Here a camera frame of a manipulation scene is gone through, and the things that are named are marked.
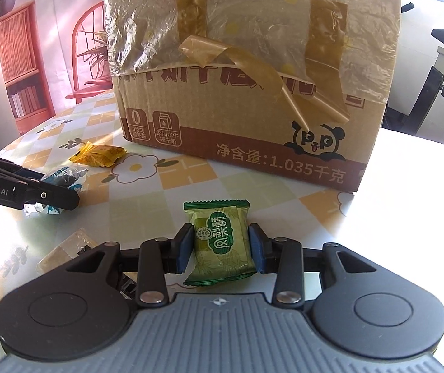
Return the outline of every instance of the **green snack package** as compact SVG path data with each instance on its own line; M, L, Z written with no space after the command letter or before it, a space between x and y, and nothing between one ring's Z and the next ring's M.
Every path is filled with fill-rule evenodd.
M209 286L256 273L246 225L249 207L247 200L184 203L196 231L196 267L184 284Z

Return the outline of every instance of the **icon on box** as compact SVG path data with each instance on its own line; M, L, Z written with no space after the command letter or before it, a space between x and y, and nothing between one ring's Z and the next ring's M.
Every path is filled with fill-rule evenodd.
M127 123L134 143L151 140L148 117L143 109L127 108Z
M178 116L173 112L153 112L153 128L158 143L178 147L182 144Z

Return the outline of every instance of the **black bracket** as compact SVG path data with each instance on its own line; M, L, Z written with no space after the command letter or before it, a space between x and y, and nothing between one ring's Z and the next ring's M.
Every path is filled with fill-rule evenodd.
M0 158L0 205L20 210L36 202L66 210L78 206L76 191L41 181L43 176Z
M434 351L444 333L444 307L429 292L337 243L304 249L290 238L269 238L258 224L248 234L257 271L277 274L270 302L276 312L298 313L337 348L373 360ZM0 301L4 349L40 361L103 349L133 315L169 304L165 274L183 273L193 247L194 227L185 224L175 238L148 240L139 249L121 251L108 242L84 251ZM135 299L120 294L123 273L132 271L138 272ZM305 271L319 272L322 287L307 302ZM70 343L70 337L82 340Z

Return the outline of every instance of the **plastic wrap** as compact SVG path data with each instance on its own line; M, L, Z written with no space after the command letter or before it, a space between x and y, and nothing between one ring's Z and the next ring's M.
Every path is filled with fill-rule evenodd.
M38 264L37 273L45 274L78 256L85 246L94 248L97 243L90 238L84 229L75 231L71 236L48 253Z
M385 102L395 65L400 0L331 1L347 5L339 66L343 93ZM305 60L311 26L322 37L335 34L311 19L311 0L105 0L105 5L113 76L185 64L179 45L187 24L198 35L249 51L282 74L314 81ZM196 21L185 21L190 14ZM230 64L223 57L215 63Z

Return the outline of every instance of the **mural wall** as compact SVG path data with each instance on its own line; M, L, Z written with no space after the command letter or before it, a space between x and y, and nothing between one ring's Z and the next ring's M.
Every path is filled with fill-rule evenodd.
M103 0L0 0L0 61L21 134L112 88Z

